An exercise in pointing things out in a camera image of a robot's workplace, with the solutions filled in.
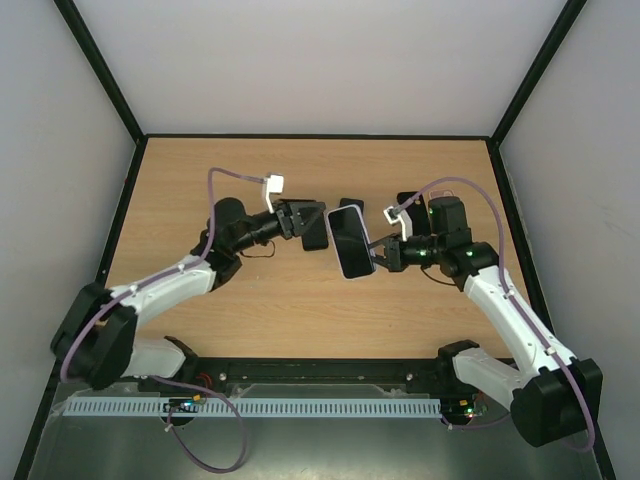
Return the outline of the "dark green phone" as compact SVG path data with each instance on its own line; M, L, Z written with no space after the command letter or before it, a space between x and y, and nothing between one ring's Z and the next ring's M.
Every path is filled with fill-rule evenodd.
M344 208L344 207L348 207L348 206L357 206L359 211L360 211L360 213L361 214L364 213L365 203L361 199L341 198L340 201L339 201L339 207L340 208Z

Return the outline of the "pink phone case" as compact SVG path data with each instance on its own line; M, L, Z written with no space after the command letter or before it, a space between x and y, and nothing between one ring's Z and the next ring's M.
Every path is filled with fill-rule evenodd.
M429 192L429 199L433 200L433 199L442 198L442 197L453 197L454 195L455 193L450 189L431 190Z

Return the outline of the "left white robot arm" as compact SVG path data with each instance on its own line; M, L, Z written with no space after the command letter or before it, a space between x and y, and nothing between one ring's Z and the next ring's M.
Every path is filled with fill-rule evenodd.
M80 380L102 390L122 377L174 377L188 351L179 341L141 340L150 320L196 296L227 284L242 266L242 253L277 237L302 237L320 223L326 206L285 199L249 215L233 197L217 201L199 243L176 264L145 279L106 288L85 285L51 341L63 382Z

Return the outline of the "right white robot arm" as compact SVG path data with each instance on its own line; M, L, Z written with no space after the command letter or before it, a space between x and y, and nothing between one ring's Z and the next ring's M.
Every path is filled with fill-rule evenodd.
M462 201L438 197L423 205L428 235L416 235L404 205L384 216L398 234L378 240L374 262L390 272L436 265L489 319L514 365L490 356L472 341L442 347L436 379L455 392L470 385L505 408L521 437L539 447L581 431L586 450L595 443L603 375L591 360L580 360L544 325L511 280L503 255L473 239Z

